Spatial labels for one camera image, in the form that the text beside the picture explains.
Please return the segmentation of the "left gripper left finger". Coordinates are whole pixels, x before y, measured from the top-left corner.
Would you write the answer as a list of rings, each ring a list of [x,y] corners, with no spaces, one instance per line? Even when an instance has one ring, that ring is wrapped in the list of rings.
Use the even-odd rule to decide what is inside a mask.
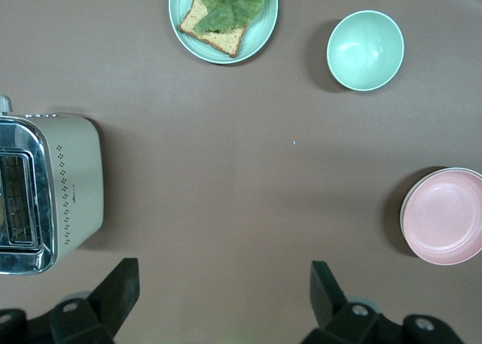
[[[85,298],[32,319],[22,309],[0,310],[0,344],[115,344],[139,295],[139,261],[124,258]]]

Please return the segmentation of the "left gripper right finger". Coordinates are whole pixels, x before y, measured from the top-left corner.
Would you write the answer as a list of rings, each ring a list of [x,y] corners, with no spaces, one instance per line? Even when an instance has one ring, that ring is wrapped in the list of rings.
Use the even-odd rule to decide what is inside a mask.
[[[310,303],[318,327],[300,344],[465,344],[451,326],[429,315],[402,324],[362,302],[349,302],[328,264],[310,267]]]

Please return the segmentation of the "beige chrome toaster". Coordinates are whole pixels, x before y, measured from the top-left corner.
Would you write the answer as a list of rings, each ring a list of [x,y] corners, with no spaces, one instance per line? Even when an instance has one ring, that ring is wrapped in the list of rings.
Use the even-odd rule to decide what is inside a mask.
[[[46,272],[104,215],[99,133],[85,117],[14,116],[0,95],[0,275]]]

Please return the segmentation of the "brown table mat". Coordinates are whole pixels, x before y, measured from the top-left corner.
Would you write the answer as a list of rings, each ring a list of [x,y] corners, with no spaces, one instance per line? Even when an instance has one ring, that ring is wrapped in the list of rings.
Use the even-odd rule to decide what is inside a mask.
[[[405,51],[359,92],[326,48],[364,10]],[[324,260],[391,320],[432,315],[482,344],[482,253],[426,263],[398,223],[419,178],[482,172],[482,0],[279,0],[264,48],[224,66],[180,44],[168,0],[0,0],[0,94],[16,114],[92,118],[105,165],[102,228],[48,272],[0,276],[0,309],[41,315],[135,257],[118,344],[299,344]]]

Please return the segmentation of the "green bowl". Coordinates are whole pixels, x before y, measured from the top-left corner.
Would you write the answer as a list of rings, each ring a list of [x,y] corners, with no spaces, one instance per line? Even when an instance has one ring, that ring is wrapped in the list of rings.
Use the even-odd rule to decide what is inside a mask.
[[[368,92],[390,82],[404,59],[404,36],[387,14],[364,10],[343,18],[327,43],[333,78],[347,89]]]

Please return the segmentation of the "green plate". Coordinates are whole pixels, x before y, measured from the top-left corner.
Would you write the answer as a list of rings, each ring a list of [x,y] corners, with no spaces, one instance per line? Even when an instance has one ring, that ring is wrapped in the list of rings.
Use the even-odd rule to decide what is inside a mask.
[[[212,45],[202,42],[179,29],[182,21],[191,9],[193,0],[169,0],[169,18],[175,35],[181,44],[197,58],[217,65],[232,65],[243,62],[256,53],[268,42],[276,26],[278,17],[278,0],[265,0],[259,15],[244,31],[239,50],[235,57],[229,57]]]

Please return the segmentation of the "brown bread slice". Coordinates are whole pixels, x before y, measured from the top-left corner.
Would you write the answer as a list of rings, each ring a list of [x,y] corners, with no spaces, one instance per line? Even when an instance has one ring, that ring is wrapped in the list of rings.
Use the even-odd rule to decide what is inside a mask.
[[[193,0],[190,10],[178,25],[178,30],[192,38],[208,44],[217,51],[227,54],[230,58],[236,57],[248,26],[232,28],[227,32],[196,33],[195,26],[208,14],[207,7],[201,0]]]

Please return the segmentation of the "green lettuce leaf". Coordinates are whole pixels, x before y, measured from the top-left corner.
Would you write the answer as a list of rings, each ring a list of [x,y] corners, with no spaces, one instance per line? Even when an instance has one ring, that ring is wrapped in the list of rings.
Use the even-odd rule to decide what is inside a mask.
[[[265,0],[200,0],[207,13],[194,27],[198,34],[227,33],[247,26],[261,12]]]

